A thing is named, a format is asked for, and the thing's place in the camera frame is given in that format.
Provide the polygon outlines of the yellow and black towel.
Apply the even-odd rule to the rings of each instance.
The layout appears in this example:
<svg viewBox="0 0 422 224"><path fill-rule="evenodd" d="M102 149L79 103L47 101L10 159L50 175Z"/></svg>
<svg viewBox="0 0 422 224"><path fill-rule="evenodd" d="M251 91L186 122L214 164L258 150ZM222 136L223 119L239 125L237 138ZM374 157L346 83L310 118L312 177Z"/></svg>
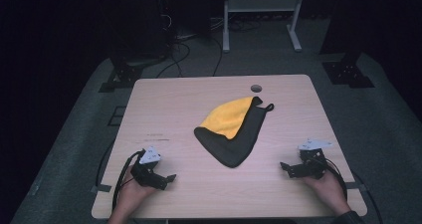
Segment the yellow and black towel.
<svg viewBox="0 0 422 224"><path fill-rule="evenodd" d="M194 135L217 161L235 168L252 152L267 113L275 107L262 108L262 103L259 97L246 97L220 105L194 128Z"/></svg>

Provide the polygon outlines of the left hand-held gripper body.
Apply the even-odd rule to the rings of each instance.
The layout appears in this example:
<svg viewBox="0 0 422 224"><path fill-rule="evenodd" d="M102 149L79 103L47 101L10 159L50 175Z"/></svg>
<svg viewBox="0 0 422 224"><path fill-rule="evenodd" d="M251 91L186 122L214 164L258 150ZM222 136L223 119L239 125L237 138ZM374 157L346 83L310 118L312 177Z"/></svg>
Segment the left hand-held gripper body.
<svg viewBox="0 0 422 224"><path fill-rule="evenodd" d="M156 182L166 181L165 177L153 171L160 160L160 155L153 146L138 151L135 156L136 161L130 173L139 185L154 187Z"/></svg>

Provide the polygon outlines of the person's left hand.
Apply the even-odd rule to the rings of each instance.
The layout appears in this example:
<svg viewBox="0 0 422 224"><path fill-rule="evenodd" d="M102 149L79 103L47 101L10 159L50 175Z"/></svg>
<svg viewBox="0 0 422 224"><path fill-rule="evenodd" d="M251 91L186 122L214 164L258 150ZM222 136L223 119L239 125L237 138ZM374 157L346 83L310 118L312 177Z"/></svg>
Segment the person's left hand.
<svg viewBox="0 0 422 224"><path fill-rule="evenodd" d="M121 188L117 203L112 213L129 215L138 209L140 204L153 192L155 188L139 185L133 178L128 180Z"/></svg>

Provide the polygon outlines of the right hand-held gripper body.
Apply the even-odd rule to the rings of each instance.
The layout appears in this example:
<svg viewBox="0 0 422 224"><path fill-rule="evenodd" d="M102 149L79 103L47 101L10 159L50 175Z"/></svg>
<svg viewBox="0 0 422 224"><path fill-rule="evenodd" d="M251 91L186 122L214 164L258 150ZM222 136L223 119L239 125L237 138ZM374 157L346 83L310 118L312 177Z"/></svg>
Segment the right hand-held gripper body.
<svg viewBox="0 0 422 224"><path fill-rule="evenodd" d="M327 160L323 153L325 147L331 147L332 143L325 140L308 138L298 146L300 159L306 168L307 176L320 179L327 169Z"/></svg>

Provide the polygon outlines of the person's right hand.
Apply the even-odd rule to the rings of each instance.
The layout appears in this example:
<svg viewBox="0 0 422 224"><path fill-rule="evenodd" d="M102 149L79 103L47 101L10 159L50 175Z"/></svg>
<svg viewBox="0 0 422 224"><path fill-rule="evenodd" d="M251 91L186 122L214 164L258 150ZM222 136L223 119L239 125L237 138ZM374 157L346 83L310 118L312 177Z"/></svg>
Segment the person's right hand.
<svg viewBox="0 0 422 224"><path fill-rule="evenodd" d="M340 216L351 210L344 197L342 187L331 172L326 171L320 179L304 177L303 183L313 190L318 199L335 216Z"/></svg>

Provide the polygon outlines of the black stand base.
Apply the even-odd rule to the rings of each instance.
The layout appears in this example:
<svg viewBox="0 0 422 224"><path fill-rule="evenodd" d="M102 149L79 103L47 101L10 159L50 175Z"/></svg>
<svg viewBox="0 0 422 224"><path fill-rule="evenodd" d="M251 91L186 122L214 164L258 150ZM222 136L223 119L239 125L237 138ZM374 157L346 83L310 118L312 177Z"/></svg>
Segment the black stand base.
<svg viewBox="0 0 422 224"><path fill-rule="evenodd" d="M360 52L345 53L339 61L323 62L322 66L334 85L349 85L352 89L373 88L374 84L357 66Z"/></svg>
<svg viewBox="0 0 422 224"><path fill-rule="evenodd" d="M143 68L131 66L126 62L111 63L112 71L106 82L102 83L100 93L112 93L116 89L132 88L141 78Z"/></svg>

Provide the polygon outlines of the white metal stand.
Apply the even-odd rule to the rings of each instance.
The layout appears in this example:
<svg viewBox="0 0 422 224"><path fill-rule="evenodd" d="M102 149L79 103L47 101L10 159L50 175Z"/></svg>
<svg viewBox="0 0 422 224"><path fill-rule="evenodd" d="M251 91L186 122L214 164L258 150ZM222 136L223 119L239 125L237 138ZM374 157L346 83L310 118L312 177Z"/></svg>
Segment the white metal stand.
<svg viewBox="0 0 422 224"><path fill-rule="evenodd" d="M229 15L232 13L292 12L293 18L287 25L288 35L295 52L302 50L296 27L303 0L224 0L222 51L230 51Z"/></svg>

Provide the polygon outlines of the dark equipment cabinet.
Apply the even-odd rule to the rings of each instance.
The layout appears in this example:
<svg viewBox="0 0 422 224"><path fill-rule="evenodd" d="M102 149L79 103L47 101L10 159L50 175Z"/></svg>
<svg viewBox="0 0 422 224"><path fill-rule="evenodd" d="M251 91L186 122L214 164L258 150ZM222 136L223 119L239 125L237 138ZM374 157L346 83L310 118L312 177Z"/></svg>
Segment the dark equipment cabinet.
<svg viewBox="0 0 422 224"><path fill-rule="evenodd" d="M115 54L122 62L152 62L168 56L160 0L116 0L112 21Z"/></svg>

